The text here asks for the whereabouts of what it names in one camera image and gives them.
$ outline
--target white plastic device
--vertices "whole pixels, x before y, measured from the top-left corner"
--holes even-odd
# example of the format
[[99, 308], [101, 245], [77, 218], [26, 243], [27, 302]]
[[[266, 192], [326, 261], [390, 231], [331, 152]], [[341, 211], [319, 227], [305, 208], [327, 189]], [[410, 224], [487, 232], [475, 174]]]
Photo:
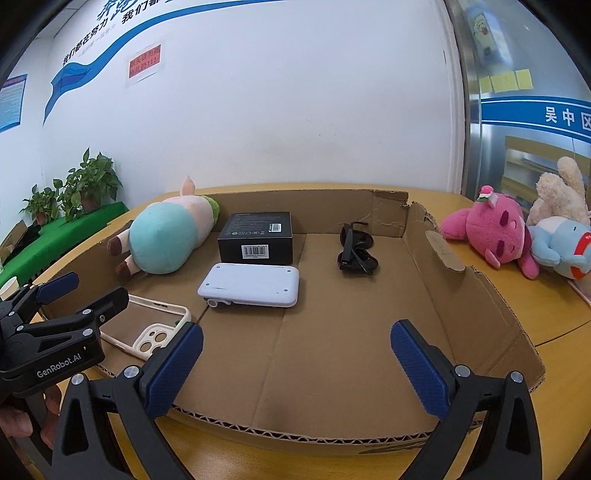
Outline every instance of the white plastic device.
[[299, 286], [300, 271], [296, 267], [218, 263], [197, 293], [210, 307], [219, 303], [293, 307]]
[[191, 321], [191, 312], [187, 307], [181, 305], [173, 305], [163, 301], [154, 301], [143, 299], [135, 295], [129, 296], [129, 302], [140, 307], [145, 307], [153, 310], [160, 310], [167, 314], [178, 316], [176, 325], [170, 326], [163, 323], [153, 323], [148, 325], [142, 333], [136, 338], [133, 345], [117, 340], [116, 338], [107, 335], [104, 332], [100, 333], [100, 337], [111, 345], [117, 347], [125, 353], [136, 356], [137, 358], [146, 361], [154, 351], [168, 345], [170, 340], [177, 334], [181, 327]]

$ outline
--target yellow wooden tabletop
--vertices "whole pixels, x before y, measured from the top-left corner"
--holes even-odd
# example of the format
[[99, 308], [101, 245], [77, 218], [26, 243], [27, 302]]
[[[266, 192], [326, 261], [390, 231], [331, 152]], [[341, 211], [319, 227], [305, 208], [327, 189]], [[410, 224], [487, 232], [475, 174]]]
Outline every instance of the yellow wooden tabletop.
[[[293, 188], [359, 188], [344, 184], [273, 184], [204, 189], [198, 194], [244, 190]], [[390, 187], [362, 186], [382, 189]], [[410, 199], [422, 203], [437, 219], [469, 207], [472, 202], [455, 194], [406, 190]], [[115, 232], [143, 208], [131, 210], [106, 230]], [[37, 281], [46, 281], [65, 263], [101, 238], [97, 234], [66, 255]], [[542, 273], [535, 281], [525, 279], [517, 266], [503, 265], [498, 271], [463, 243], [452, 248], [466, 263], [486, 273], [511, 306], [547, 368], [546, 381], [532, 394], [540, 429], [544, 480], [555, 480], [571, 461], [591, 429], [591, 309], [557, 275]], [[88, 372], [97, 378], [94, 371]], [[121, 422], [113, 418], [116, 435], [134, 475], [147, 479], [132, 452]], [[163, 418], [158, 425], [181, 461], [199, 479], [396, 479], [418, 450], [355, 457], [290, 455], [214, 437], [179, 422]], [[457, 478], [467, 461], [478, 431], [468, 435], [448, 478]]]

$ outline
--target brown plush hoof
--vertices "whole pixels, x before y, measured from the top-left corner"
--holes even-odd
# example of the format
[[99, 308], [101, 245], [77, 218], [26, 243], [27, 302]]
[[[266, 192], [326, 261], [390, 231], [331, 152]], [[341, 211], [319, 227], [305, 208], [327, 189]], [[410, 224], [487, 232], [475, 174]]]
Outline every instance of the brown plush hoof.
[[121, 240], [119, 240], [118, 236], [114, 236], [109, 240], [109, 243], [107, 244], [107, 250], [109, 251], [109, 255], [112, 257], [122, 254], [123, 246], [121, 245]]
[[129, 271], [129, 267], [127, 266], [126, 262], [121, 262], [115, 268], [115, 273], [117, 276], [123, 281], [131, 280], [131, 272]]

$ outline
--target light blue plush toy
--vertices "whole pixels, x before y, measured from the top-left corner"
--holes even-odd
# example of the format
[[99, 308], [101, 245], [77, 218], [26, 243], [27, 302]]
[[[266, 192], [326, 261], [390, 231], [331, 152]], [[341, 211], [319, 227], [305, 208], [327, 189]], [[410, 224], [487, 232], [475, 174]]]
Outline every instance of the light blue plush toy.
[[117, 275], [129, 280], [139, 271], [163, 275], [178, 270], [205, 241], [219, 212], [215, 200], [195, 195], [187, 177], [180, 196], [148, 205], [129, 229], [109, 240], [111, 255], [131, 252], [117, 266]]
[[580, 280], [591, 271], [591, 227], [564, 217], [549, 217], [530, 227], [531, 254], [563, 277]]

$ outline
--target potted plant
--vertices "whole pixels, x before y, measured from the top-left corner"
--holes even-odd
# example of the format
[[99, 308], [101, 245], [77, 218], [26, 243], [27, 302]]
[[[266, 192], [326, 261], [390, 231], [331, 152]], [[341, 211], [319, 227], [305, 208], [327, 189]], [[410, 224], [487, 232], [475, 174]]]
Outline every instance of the potted plant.
[[37, 190], [37, 185], [31, 189], [31, 198], [23, 199], [27, 206], [21, 212], [28, 212], [31, 218], [36, 220], [41, 226], [55, 220], [57, 218], [57, 192], [49, 187]]
[[121, 182], [113, 169], [113, 161], [101, 152], [91, 158], [89, 148], [82, 157], [80, 168], [69, 170], [65, 184], [59, 179], [53, 184], [58, 190], [64, 189], [59, 199], [69, 222], [82, 213], [99, 208], [106, 196], [116, 200]]

